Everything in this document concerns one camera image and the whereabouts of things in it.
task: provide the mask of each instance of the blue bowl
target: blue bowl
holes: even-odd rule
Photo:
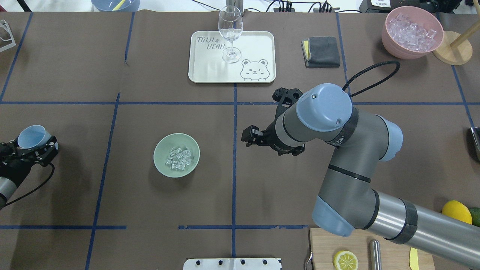
[[[92,0],[92,4],[100,11],[112,11],[112,9],[120,3],[120,0]],[[138,11],[140,0],[125,0],[122,7],[117,11],[135,12]]]

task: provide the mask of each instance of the green bowl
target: green bowl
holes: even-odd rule
[[[168,154],[176,147],[186,147],[192,152],[192,162],[184,171],[173,171],[170,166],[165,164]],[[153,152],[153,163],[156,169],[164,176],[171,178],[179,178],[191,173],[197,167],[199,159],[200,147],[198,147],[197,142],[191,136],[183,133],[170,134],[161,139]]]

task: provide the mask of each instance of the white floor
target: white floor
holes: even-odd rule
[[[212,11],[213,9],[203,6],[199,3],[191,0],[140,0],[140,10],[153,10],[153,11]],[[225,0],[199,0],[205,4],[213,6],[215,8],[222,8],[225,6]],[[313,0],[294,0],[298,2],[316,2]],[[90,12],[97,11],[90,0],[25,0],[27,5],[32,11],[41,12]],[[333,7],[340,8],[340,10],[357,10],[362,0],[329,0]],[[256,8],[264,12],[271,0],[244,0],[243,7]],[[0,5],[7,11],[23,11],[17,0],[2,0]],[[273,4],[272,7],[278,7],[279,3]],[[312,4],[300,4],[294,3],[293,8],[296,12],[307,12]],[[462,0],[460,6],[454,10],[457,14],[476,14],[475,8],[465,5],[465,0]]]

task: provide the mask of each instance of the wine glass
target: wine glass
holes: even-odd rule
[[[241,52],[238,48],[233,47],[233,41],[240,37],[242,30],[241,13],[236,6],[226,6],[220,10],[218,31],[231,44],[229,48],[222,52],[222,58],[227,63],[236,63],[240,60]]]

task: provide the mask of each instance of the lime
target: lime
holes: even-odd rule
[[[472,207],[468,209],[470,214],[472,214],[472,224],[480,227],[480,208]]]
[[[357,270],[359,260],[355,254],[347,250],[338,251],[333,258],[333,265],[336,270]]]
[[[472,224],[472,215],[470,214],[470,211],[459,201],[452,200],[447,202],[442,208],[442,214]]]

